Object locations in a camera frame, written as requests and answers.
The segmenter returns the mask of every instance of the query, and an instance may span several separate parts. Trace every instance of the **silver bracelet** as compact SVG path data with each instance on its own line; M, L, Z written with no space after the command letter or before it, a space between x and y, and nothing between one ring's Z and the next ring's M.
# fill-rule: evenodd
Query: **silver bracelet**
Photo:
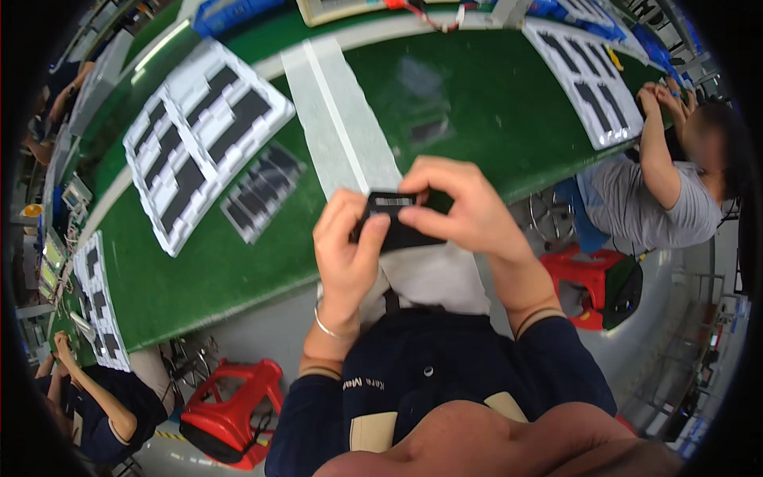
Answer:
M326 328L324 326L324 324L321 323L320 320L318 319L318 304L315 305L315 309L314 310L315 310L315 322L318 323L318 326L320 327L321 330L324 331L325 334L329 335L332 338L337 338L338 340L342 340L342 341L345 341L345 340L354 340L355 339L355 334L351 334L351 335L348 335L348 336L342 336L342 335L336 334L332 330L329 330L328 328Z

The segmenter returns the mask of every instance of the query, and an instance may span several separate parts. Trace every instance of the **red wire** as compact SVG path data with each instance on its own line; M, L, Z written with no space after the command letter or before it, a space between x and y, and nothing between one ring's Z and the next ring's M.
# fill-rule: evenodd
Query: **red wire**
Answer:
M464 10L471 10L473 8L477 8L477 4L476 3L471 3L470 2L470 3L464 3L462 5L464 6ZM418 8L414 7L413 5L410 5L410 4L406 3L403 6L405 7L406 10L413 12L417 17L425 18L427 20L427 23L430 24L430 26L432 28L434 28L435 30L441 31L443 29L443 26L441 24L437 24L437 23L431 21L430 18L429 18L429 15L426 15L423 11L419 10ZM456 21L456 22L454 22L453 24L451 24L447 28L446 33L450 33L451 31L455 30L458 27L459 27L459 23L458 23L458 21Z

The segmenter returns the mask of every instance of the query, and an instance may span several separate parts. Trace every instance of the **beige pants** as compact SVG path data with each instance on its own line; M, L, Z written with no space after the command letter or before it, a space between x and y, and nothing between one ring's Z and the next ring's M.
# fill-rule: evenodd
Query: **beige pants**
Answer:
M474 254L451 242L382 255L376 283L360 304L361 326L365 328L384 316L383 295L389 288L399 295L401 308L442 305L451 313L490 314L490 299ZM322 296L318 284L318 298Z
M175 392L169 383L169 375L164 369L162 356L158 346L150 346L145 350L130 353L130 366L140 381L151 388L156 396L162 401L167 415L175 409Z

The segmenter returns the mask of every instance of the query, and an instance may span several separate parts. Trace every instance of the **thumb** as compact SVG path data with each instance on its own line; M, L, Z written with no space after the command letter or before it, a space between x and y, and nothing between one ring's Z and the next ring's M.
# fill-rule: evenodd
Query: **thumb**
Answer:
M360 231L356 261L362 266L378 262L391 219L387 214L377 214L365 221Z
M424 235L441 240L452 240L456 232L452 218L426 207L403 207L398 219Z

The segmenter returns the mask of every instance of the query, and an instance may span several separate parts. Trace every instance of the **gray shirt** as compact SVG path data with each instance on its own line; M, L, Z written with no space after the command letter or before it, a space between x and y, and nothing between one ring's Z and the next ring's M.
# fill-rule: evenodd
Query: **gray shirt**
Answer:
M723 219L718 204L700 180L693 163L674 163L681 177L681 194L666 211L646 188L641 166L619 156L597 164L588 174L598 205L586 212L591 222L607 234L626 238L648 248L682 248L703 243Z

